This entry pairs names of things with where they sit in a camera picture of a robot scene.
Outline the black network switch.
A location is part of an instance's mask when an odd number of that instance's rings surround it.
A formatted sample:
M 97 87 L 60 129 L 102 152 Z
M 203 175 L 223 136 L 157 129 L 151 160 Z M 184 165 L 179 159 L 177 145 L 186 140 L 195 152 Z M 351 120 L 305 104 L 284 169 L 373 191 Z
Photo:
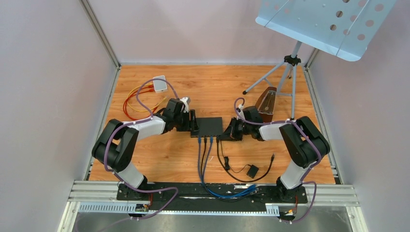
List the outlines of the black network switch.
M 195 137 L 216 137 L 223 133 L 222 117 L 198 117 L 196 118 L 199 129 L 190 133 Z

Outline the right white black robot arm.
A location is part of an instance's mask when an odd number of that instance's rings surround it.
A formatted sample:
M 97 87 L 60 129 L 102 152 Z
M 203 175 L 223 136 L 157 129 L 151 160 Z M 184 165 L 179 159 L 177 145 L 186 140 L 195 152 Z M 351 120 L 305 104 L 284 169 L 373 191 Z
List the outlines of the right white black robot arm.
M 255 106 L 236 109 L 220 141 L 241 141 L 250 135 L 258 141 L 283 140 L 291 157 L 286 171 L 277 179 L 276 195 L 288 202 L 302 185 L 308 172 L 330 152 L 330 145 L 311 119 L 264 122 Z

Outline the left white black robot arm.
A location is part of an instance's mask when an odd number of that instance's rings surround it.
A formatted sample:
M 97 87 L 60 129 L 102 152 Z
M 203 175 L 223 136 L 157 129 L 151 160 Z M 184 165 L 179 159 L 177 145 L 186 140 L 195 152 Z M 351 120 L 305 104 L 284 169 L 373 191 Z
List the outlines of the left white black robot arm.
M 142 139 L 173 129 L 198 131 L 195 111 L 189 109 L 189 103 L 189 97 L 171 98 L 165 108 L 146 119 L 130 122 L 109 120 L 92 149 L 92 157 L 128 185 L 135 199 L 144 199 L 148 194 L 147 178 L 132 163 L 135 145 Z

